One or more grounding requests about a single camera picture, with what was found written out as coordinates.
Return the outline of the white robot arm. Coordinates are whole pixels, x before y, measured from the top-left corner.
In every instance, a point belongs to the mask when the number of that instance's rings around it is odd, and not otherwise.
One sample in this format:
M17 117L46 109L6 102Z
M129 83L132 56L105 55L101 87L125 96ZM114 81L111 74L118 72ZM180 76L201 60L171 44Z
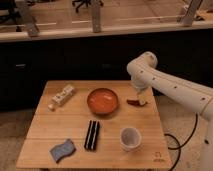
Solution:
M127 72L133 87L143 91L151 86L208 122L199 171L213 171L213 88L163 73L156 66L157 57L152 52L142 53L129 62Z

